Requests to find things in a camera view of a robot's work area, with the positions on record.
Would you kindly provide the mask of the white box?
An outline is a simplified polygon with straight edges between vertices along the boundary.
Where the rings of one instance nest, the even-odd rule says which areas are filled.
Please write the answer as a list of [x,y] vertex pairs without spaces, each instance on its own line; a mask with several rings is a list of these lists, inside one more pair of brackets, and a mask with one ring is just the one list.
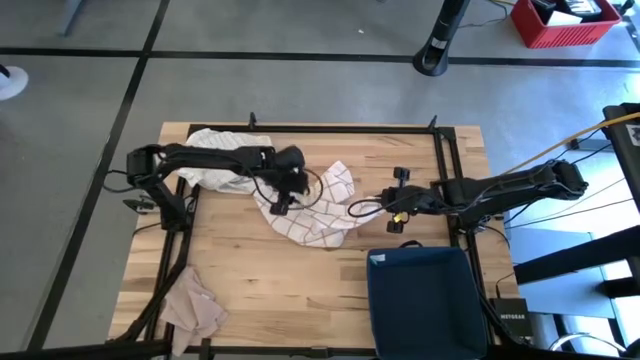
[[583,18],[580,16],[576,16],[571,13],[565,13],[561,11],[553,11],[550,13],[550,16],[546,22],[548,27],[557,27],[557,26],[572,26],[580,24],[583,21]]

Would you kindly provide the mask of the black metal stand beams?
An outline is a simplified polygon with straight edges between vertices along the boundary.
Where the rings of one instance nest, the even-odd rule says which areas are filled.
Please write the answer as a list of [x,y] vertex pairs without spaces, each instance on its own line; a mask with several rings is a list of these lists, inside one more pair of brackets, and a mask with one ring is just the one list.
[[524,285],[618,261],[626,261],[632,275],[603,281],[596,290],[611,299],[640,296],[640,225],[521,263],[514,273]]

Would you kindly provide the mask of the black stand base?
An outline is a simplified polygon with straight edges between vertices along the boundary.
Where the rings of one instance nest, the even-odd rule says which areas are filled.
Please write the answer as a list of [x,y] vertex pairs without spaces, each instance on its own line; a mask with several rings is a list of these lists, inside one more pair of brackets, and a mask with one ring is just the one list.
[[437,77],[448,68],[448,52],[470,0],[444,0],[434,27],[424,46],[413,56],[419,73]]

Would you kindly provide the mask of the black metal table frame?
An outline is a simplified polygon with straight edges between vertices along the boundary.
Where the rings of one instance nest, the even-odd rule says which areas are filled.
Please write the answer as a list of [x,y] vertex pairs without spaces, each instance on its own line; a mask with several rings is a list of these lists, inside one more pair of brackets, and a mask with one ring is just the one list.
[[[389,186],[397,166],[408,168],[420,186],[490,173],[476,126],[268,124],[249,133],[269,136],[277,148],[298,146],[316,172],[343,162],[360,198]],[[338,249],[302,247],[272,230],[249,195],[194,190],[176,175],[167,183],[192,205],[192,232],[167,234],[157,215],[139,219],[110,338],[122,336],[141,316],[170,267],[185,256],[229,313],[212,337],[214,354],[370,357],[367,252],[413,239],[427,246],[450,242],[442,217],[416,217],[398,235],[388,233],[386,218],[379,217],[351,230]]]

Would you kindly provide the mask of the red plastic crate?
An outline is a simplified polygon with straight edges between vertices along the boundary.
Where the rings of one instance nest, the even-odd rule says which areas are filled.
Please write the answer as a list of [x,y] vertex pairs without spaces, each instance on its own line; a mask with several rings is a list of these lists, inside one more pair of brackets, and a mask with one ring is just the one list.
[[531,0],[517,0],[510,17],[522,42],[530,49],[593,45],[622,20],[607,0],[594,1],[602,11],[597,22],[548,26]]

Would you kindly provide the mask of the white round floor base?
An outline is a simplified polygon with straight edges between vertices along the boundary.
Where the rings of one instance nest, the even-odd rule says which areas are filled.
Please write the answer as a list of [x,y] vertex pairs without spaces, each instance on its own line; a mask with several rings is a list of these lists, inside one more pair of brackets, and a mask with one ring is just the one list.
[[0,64],[0,101],[19,95],[26,88],[28,81],[29,76],[24,69]]

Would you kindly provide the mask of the white towel thin grey lines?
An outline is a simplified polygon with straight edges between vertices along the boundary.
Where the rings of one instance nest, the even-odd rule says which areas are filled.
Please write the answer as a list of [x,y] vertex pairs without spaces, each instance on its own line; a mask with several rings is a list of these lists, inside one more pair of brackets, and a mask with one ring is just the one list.
[[[186,141],[188,146],[220,150],[234,150],[244,146],[272,146],[269,136],[249,135],[236,132],[219,132],[208,128],[194,132]],[[202,168],[181,168],[176,174],[190,186],[199,185],[204,189],[221,193],[252,194],[256,191],[254,182],[230,170]]]

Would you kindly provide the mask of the black Netgear network switch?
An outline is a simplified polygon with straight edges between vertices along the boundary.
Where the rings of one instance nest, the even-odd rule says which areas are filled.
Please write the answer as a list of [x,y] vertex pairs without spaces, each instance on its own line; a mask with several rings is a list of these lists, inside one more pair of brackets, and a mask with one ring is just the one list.
[[512,335],[531,340],[533,330],[526,300],[523,298],[491,298],[490,303]]

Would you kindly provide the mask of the grey table leg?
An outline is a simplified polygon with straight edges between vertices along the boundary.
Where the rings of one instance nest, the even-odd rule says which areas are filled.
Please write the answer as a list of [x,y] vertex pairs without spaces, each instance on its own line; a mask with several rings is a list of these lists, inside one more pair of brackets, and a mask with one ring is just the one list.
[[68,36],[86,0],[64,0],[64,8],[58,26],[58,35]]

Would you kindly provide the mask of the black table clamp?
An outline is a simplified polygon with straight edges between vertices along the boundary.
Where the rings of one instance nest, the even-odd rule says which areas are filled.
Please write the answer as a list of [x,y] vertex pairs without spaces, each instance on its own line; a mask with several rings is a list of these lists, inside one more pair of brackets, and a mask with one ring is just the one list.
[[125,199],[123,203],[126,207],[139,215],[146,215],[155,211],[155,204],[145,200]]

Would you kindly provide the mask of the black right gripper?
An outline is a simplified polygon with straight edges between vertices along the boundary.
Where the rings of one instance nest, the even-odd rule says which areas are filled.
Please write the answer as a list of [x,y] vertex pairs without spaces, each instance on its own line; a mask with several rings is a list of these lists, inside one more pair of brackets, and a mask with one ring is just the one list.
[[387,232],[401,234],[404,225],[417,214],[440,214],[439,198],[433,189],[407,184],[410,179],[409,169],[395,167],[393,177],[398,180],[398,184],[383,189],[380,194],[384,210],[392,214],[387,222]]

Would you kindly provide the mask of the white towel red check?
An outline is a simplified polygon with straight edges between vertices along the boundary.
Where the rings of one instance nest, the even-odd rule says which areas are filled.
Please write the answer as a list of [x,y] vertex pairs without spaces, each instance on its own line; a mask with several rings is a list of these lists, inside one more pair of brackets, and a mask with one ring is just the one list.
[[289,208],[286,216],[269,213],[270,204],[255,191],[253,196],[267,223],[279,234],[301,246],[316,248],[338,248],[351,229],[358,228],[375,219],[380,212],[375,203],[360,203],[353,206],[347,201],[356,193],[350,170],[341,161],[336,161],[321,175],[322,186],[315,183],[311,193],[295,195],[304,205],[321,198],[312,207],[303,210]]

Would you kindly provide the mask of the navy fabric basket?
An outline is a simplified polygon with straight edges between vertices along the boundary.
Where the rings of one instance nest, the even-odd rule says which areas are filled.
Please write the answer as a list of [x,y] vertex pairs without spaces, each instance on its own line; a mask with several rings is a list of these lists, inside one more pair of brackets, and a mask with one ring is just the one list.
[[371,330],[380,360],[476,360],[487,325],[467,256],[410,241],[366,256]]

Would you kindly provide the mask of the black equipment cart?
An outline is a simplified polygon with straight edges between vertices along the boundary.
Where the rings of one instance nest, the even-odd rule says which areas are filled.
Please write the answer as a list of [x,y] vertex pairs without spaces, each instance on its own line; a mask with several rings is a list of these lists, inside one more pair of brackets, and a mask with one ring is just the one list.
[[640,213],[640,103],[622,103],[603,109],[604,119],[614,120],[630,115],[629,120],[605,128],[622,169],[635,206]]

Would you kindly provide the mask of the plain beige towel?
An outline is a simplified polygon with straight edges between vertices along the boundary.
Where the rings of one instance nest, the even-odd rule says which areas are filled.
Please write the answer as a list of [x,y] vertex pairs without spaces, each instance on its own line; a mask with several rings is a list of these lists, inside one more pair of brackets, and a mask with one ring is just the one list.
[[185,267],[165,296],[160,319],[174,326],[171,353],[181,356],[197,340],[209,338],[229,314],[207,290],[192,267]]

